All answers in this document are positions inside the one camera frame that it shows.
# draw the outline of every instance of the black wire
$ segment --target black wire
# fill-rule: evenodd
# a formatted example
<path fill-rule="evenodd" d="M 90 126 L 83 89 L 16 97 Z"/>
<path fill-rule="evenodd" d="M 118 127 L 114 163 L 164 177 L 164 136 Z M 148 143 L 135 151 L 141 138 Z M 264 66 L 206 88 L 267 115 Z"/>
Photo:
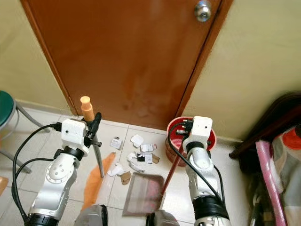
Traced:
<path fill-rule="evenodd" d="M 222 203 L 224 204 L 224 206 L 226 207 L 226 201 L 225 201 L 225 193 L 224 193 L 224 184 L 222 182 L 222 175 L 220 173 L 220 171 L 218 170 L 218 168 L 216 166 L 214 166 L 217 174 L 218 174 L 218 177 L 220 179 L 220 184 L 221 184 L 221 191 L 222 191 Z"/>
<path fill-rule="evenodd" d="M 22 205 L 21 205 L 21 202 L 20 202 L 20 198 L 19 198 L 19 194 L 18 194 L 18 189 L 17 189 L 17 182 L 16 182 L 16 161 L 17 161 L 17 158 L 18 158 L 18 155 L 20 153 L 20 151 L 22 150 L 22 148 L 25 146 L 25 144 L 36 134 L 38 133 L 39 131 L 43 130 L 43 129 L 46 129 L 46 128 L 49 128 L 49 127 L 54 127 L 55 124 L 49 124 L 47 126 L 42 126 L 40 128 L 38 128 L 36 131 L 34 131 L 33 133 L 31 133 L 27 139 L 21 144 L 21 146 L 18 148 L 16 154 L 15 154 L 15 157 L 14 157 L 14 161 L 13 161 L 13 184 L 15 186 L 11 187 L 11 191 L 12 191 L 12 195 L 15 196 L 14 198 L 14 201 L 21 213 L 21 216 L 23 218 L 23 221 L 25 222 L 27 220 L 27 215 L 25 213 L 25 211 L 23 210 L 22 208 Z"/>
<path fill-rule="evenodd" d="M 187 161 L 187 159 L 181 155 L 181 153 L 178 152 L 178 150 L 176 149 L 176 147 L 171 143 L 171 139 L 170 139 L 170 136 L 173 132 L 173 130 L 179 126 L 179 125 L 185 125 L 184 122 L 180 122 L 178 124 L 175 124 L 171 129 L 170 131 L 168 132 L 168 142 L 169 142 L 169 145 L 171 146 L 171 148 L 174 150 L 174 152 L 205 182 L 205 184 L 210 188 L 210 190 L 214 193 L 214 195 L 216 196 L 216 198 L 221 202 L 222 202 L 222 199 L 221 197 L 218 195 L 217 191 L 209 184 L 209 182 L 204 178 L 204 176 L 196 169 L 193 167 L 193 165 L 190 164 L 189 161 Z"/>
<path fill-rule="evenodd" d="M 23 169 L 27 164 L 29 164 L 29 163 L 31 163 L 31 162 L 33 162 L 33 161 L 53 161 L 53 159 L 35 158 L 35 159 L 30 159 L 30 160 L 28 160 L 27 162 L 25 162 L 25 163 L 18 169 L 18 171 L 17 171 L 17 173 L 16 173 L 16 179 L 18 178 L 18 176 L 19 176 L 20 172 L 22 171 L 22 169 Z M 16 193 L 15 193 L 15 191 L 14 191 L 14 186 L 15 186 L 15 184 L 14 184 L 14 182 L 13 182 L 12 185 L 11 185 L 11 187 L 12 187 L 12 196 L 13 196 L 14 201 L 16 202 Z"/>

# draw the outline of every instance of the green stool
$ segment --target green stool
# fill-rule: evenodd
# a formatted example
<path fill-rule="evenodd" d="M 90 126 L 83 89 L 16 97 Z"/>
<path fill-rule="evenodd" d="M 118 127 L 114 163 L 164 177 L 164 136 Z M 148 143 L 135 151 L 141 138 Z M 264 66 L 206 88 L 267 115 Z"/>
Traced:
<path fill-rule="evenodd" d="M 1 137 L 0 141 L 8 138 L 16 129 L 19 120 L 20 120 L 20 113 L 19 111 L 28 119 L 30 120 L 32 123 L 36 124 L 38 127 L 42 127 L 43 125 L 39 122 L 37 122 L 36 120 L 34 120 L 22 107 L 21 105 L 16 102 L 13 97 L 8 94 L 7 92 L 4 92 L 2 90 L 0 90 L 0 131 L 6 127 L 6 125 L 10 122 L 10 120 L 12 119 L 12 117 L 15 114 L 15 111 L 17 111 L 17 122 L 14 126 L 14 128 L 8 133 L 6 134 L 4 137 Z M 14 160 L 14 156 L 5 151 L 3 148 L 0 147 L 0 153 L 5 155 L 6 157 L 8 157 L 10 160 Z M 22 163 L 17 160 L 17 165 L 18 166 L 22 166 Z M 26 173 L 31 173 L 31 169 L 28 167 L 24 167 L 23 170 Z"/>

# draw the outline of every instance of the red bucket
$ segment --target red bucket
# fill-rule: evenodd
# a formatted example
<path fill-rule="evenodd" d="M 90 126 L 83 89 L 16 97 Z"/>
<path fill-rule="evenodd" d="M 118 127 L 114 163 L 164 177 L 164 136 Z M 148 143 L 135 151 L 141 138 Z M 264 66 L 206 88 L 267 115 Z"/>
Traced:
<path fill-rule="evenodd" d="M 192 117 L 178 117 L 178 118 L 175 118 L 173 119 L 168 127 L 167 127 L 167 135 L 170 131 L 170 129 L 175 125 L 175 124 L 178 124 L 180 122 L 183 122 L 184 119 L 190 119 L 192 120 Z M 175 132 L 177 129 L 182 129 L 182 125 L 179 125 L 177 126 L 170 138 L 171 138 L 171 143 L 179 150 L 180 146 L 181 146 L 181 143 L 182 143 L 182 139 L 183 139 L 183 136 L 182 135 L 177 135 Z M 207 147 L 207 150 L 210 151 L 216 144 L 216 135 L 215 135 L 215 132 L 213 130 L 211 130 L 210 132 L 210 136 L 209 136 L 209 139 L 208 139 L 208 147 Z M 165 145 L 166 145 L 166 149 L 165 149 L 165 153 L 166 153 L 166 156 L 168 157 L 168 159 L 171 161 L 171 162 L 174 162 L 174 159 L 176 157 L 176 153 L 173 151 L 173 149 L 170 147 L 169 143 L 168 143 L 168 140 L 166 139 L 165 141 Z M 185 166 L 186 164 L 184 163 L 183 160 L 180 160 L 178 166 Z"/>

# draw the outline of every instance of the beige wall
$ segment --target beige wall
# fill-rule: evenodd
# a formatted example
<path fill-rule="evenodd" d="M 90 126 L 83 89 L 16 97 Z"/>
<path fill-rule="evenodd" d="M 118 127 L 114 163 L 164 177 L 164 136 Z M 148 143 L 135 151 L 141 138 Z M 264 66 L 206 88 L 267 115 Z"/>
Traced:
<path fill-rule="evenodd" d="M 267 107 L 301 90 L 301 1 L 235 0 L 183 115 L 243 139 Z"/>
<path fill-rule="evenodd" d="M 0 0 L 0 90 L 70 111 L 19 0 Z"/>

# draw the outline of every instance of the wooden door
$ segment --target wooden door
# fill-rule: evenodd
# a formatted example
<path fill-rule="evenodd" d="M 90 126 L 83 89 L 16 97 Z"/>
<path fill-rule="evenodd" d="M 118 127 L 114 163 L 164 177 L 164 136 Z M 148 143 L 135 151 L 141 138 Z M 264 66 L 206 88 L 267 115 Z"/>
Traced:
<path fill-rule="evenodd" d="M 49 64 L 80 114 L 90 96 L 107 120 L 166 129 L 221 0 L 23 0 Z"/>

